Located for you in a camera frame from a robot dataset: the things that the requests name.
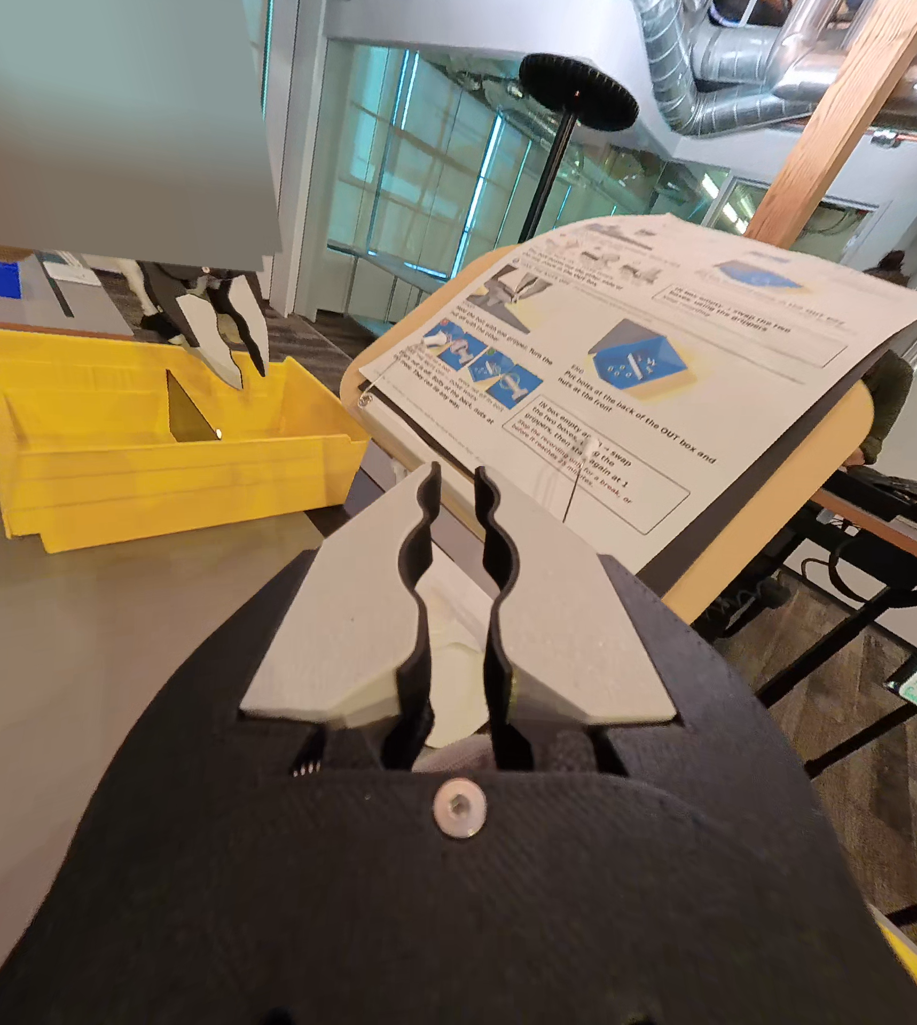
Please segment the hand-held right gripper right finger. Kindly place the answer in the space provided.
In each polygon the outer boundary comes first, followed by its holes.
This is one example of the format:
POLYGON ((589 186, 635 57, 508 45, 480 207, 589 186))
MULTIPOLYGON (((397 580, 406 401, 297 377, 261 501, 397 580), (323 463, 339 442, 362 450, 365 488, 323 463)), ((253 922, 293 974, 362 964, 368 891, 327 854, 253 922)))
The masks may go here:
POLYGON ((561 733, 674 722, 602 557, 494 468, 475 473, 475 512, 498 588, 483 666, 497 768, 533 770, 561 733))

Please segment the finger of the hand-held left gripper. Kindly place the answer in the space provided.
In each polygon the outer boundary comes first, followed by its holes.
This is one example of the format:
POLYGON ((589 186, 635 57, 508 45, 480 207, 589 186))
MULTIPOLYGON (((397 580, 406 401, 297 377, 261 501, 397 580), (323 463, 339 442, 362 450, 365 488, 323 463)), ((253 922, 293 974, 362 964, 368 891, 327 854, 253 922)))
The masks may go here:
POLYGON ((241 369, 220 334, 217 314, 211 302, 201 296, 183 294, 176 298, 175 308, 187 348, 231 389, 242 391, 241 369))
POLYGON ((270 365, 270 340, 255 273, 230 275, 221 284, 221 306, 233 321, 257 373, 265 378, 270 365))

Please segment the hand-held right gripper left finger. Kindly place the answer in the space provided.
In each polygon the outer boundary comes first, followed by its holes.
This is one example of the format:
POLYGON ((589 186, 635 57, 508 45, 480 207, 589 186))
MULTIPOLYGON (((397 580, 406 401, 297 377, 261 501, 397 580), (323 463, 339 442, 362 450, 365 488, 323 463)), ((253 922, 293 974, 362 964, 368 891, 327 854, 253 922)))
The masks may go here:
POLYGON ((417 583, 432 564, 441 468, 424 464, 312 556, 240 704, 254 719, 371 731, 410 770, 434 724, 432 653, 417 583))

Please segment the grey box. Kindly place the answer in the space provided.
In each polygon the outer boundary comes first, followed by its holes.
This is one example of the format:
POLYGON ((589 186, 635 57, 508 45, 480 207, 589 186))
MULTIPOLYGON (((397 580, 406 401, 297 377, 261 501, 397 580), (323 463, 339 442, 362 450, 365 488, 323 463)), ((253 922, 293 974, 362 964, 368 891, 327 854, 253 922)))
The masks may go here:
POLYGON ((0 328, 133 340, 101 285, 52 281, 37 257, 18 270, 20 298, 0 297, 0 328))

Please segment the instruction sheet on stand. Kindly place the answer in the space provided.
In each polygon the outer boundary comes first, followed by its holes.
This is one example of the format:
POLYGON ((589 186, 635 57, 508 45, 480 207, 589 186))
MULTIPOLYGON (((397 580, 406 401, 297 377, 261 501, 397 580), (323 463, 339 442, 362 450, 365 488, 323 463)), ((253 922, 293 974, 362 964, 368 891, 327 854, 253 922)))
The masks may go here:
MULTIPOLYGON (((460 467, 393 403, 385 400, 378 391, 371 389, 361 371, 416 328, 424 314, 437 313, 494 259, 506 255, 514 248, 516 246, 480 258, 459 278, 439 289, 349 365, 339 392, 341 401, 349 412, 356 414, 362 425, 370 430, 373 440, 408 470, 414 471, 430 462, 439 463, 442 506, 455 518, 461 519, 483 539, 484 531, 475 512, 475 473, 480 467, 473 471, 460 467)), ((785 459, 772 479, 748 501, 708 549, 697 558, 686 574, 667 594, 657 596, 652 592, 637 577, 638 571, 626 568, 617 557, 600 554, 593 548, 602 557, 614 586, 625 573, 629 573, 631 582, 641 583, 660 602, 665 603, 673 614, 679 615, 687 624, 695 622, 847 457, 858 429, 865 427, 871 414, 871 403, 860 380, 785 459)), ((568 526, 567 528, 584 540, 580 534, 568 526)))

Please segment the black backing board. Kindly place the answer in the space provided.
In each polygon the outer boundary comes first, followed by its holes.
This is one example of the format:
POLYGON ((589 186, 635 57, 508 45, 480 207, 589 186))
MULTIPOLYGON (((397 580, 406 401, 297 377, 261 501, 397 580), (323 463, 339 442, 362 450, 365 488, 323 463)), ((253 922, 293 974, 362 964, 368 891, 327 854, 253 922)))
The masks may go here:
POLYGON ((652 558, 641 571, 636 572, 637 577, 657 596, 667 594, 686 574, 697 558, 708 549, 748 501, 772 479, 785 459, 805 441, 810 432, 824 420, 845 393, 875 365, 888 347, 887 342, 880 344, 860 360, 853 369, 847 371, 839 382, 826 391, 750 468, 730 486, 726 492, 695 519, 674 541, 652 558))

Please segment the printed instruction sheet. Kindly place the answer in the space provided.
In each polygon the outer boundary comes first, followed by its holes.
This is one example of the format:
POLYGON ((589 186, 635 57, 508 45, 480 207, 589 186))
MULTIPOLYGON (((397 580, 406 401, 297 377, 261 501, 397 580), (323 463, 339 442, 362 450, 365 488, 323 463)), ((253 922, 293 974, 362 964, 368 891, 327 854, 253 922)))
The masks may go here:
POLYGON ((917 323, 917 291, 670 214, 494 259, 362 369, 462 468, 494 468, 632 571, 824 393, 917 323))

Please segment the black round-top pole stand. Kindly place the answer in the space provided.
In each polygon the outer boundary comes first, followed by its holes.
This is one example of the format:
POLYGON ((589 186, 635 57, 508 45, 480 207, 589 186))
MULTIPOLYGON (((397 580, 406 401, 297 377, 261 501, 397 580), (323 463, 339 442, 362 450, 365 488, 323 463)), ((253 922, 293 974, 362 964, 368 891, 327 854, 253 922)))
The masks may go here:
POLYGON ((638 120, 639 105, 629 89, 601 70, 557 54, 528 54, 519 66, 519 80, 529 96, 559 115, 554 141, 522 225, 518 242, 523 244, 542 220, 576 125, 601 132, 625 131, 638 120))

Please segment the wooden pillar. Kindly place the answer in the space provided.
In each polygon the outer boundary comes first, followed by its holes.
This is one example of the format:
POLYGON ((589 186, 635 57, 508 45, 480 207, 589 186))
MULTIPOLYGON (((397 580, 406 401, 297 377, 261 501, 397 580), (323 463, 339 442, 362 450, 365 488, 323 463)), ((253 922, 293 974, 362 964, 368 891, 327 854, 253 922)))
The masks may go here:
POLYGON ((788 249, 917 54, 917 1, 876 1, 747 225, 756 242, 788 249))

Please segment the silver ventilation duct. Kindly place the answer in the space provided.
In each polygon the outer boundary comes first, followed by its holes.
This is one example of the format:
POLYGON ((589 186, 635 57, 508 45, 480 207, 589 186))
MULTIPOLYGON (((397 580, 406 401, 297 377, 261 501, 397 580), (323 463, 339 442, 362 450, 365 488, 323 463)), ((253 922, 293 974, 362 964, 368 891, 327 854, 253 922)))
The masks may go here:
MULTIPOLYGON (((716 2, 636 1, 653 93, 683 136, 731 135, 809 117, 848 57, 874 2, 786 2, 772 26, 716 2)), ((917 136, 917 55, 874 126, 917 136)))

